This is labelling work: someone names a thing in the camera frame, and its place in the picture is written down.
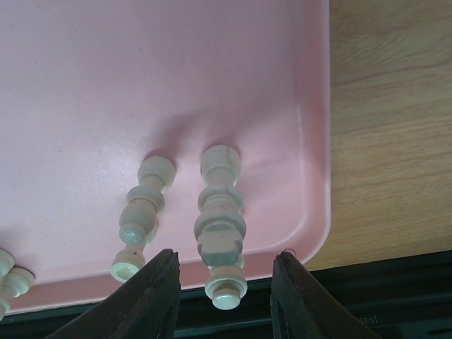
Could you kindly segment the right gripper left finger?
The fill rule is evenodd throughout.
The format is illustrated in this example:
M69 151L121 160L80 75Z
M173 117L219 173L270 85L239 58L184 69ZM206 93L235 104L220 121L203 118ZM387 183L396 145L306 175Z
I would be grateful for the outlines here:
M173 338L181 284L178 253L163 249L104 301L49 338Z

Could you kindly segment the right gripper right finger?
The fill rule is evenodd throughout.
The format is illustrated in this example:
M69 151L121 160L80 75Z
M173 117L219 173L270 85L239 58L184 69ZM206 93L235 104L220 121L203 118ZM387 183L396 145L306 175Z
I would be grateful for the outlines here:
M290 252L278 254L271 279L274 338L378 338L347 311Z

